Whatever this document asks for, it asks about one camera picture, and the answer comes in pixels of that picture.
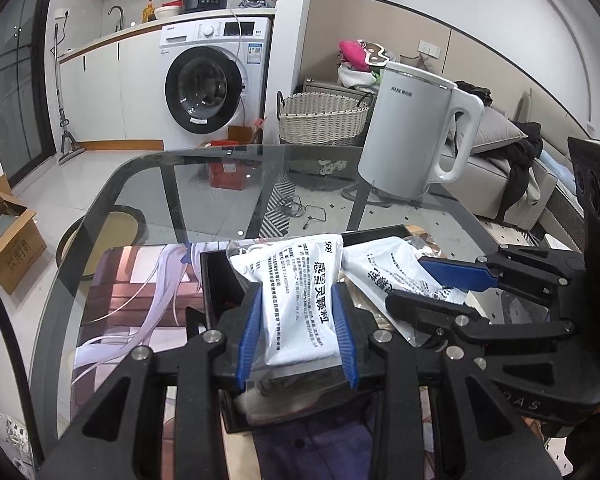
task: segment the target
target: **white bowl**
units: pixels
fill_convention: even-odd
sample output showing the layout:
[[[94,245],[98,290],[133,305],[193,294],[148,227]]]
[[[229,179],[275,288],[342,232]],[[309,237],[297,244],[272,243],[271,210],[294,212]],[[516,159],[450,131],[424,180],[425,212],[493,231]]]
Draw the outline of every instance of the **white bowl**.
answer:
[[[155,19],[162,20],[163,18],[173,18],[180,14],[182,6],[180,5],[167,5],[165,7],[156,7],[154,9]]]

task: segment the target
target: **faucet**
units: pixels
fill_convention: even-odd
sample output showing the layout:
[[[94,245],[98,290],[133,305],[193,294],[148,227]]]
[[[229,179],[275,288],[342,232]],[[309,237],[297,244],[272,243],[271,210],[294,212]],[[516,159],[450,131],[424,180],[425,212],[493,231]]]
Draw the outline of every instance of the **faucet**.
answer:
[[[120,7],[119,5],[114,5],[109,9],[109,16],[111,15],[111,11],[113,9],[118,9],[120,11],[120,26],[116,27],[117,32],[118,30],[122,30],[123,28],[125,28],[125,11],[122,10],[122,7]]]

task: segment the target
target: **pink pillow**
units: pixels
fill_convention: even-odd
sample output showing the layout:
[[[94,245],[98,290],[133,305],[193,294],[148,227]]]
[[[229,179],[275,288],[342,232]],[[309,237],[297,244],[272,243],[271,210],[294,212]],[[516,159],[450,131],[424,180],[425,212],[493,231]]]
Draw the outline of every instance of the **pink pillow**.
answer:
[[[338,46],[340,47],[340,51],[344,59],[351,63],[351,66],[356,70],[360,70],[361,72],[371,72],[369,65],[366,64],[366,52],[365,49],[362,48],[355,40],[345,40],[341,41]]]

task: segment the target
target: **glass table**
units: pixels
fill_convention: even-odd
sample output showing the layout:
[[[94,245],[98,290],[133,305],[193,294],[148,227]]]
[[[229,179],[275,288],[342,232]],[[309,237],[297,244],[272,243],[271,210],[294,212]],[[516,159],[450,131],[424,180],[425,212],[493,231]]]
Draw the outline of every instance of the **glass table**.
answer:
[[[109,213],[120,206],[142,213],[146,229],[138,244],[144,246],[404,224],[426,231],[450,258],[474,262],[497,250],[442,186],[410,202],[373,193],[357,173],[361,153],[341,146],[236,146],[155,153],[120,167],[66,250],[40,320],[30,389],[45,452],[70,420],[73,358],[90,288],[83,274]]]

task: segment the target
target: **washing machine door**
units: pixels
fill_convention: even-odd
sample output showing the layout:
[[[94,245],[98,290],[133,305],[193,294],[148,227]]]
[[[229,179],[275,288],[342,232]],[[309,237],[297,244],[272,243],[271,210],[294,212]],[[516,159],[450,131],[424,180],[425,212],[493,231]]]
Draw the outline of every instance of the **washing machine door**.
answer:
[[[235,60],[214,48],[197,46],[173,61],[164,94],[180,126],[193,134],[210,134],[234,116],[243,84]]]

